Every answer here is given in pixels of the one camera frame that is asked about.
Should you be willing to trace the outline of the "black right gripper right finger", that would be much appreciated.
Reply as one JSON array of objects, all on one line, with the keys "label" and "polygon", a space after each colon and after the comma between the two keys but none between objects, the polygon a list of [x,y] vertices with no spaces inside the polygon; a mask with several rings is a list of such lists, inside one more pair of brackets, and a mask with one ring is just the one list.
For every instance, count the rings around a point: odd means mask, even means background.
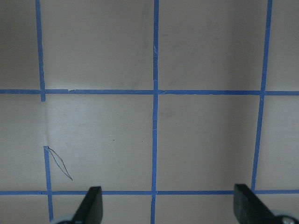
[{"label": "black right gripper right finger", "polygon": [[234,185],[234,215],[239,224],[279,224],[275,216],[246,184]]}]

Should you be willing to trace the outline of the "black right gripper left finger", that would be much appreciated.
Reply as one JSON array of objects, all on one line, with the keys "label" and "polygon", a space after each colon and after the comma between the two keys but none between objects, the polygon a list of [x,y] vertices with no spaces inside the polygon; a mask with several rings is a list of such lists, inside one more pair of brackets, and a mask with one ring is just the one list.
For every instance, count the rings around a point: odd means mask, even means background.
[{"label": "black right gripper left finger", "polygon": [[103,219],[103,201],[101,187],[90,187],[79,208],[75,212],[72,224],[100,224]]}]

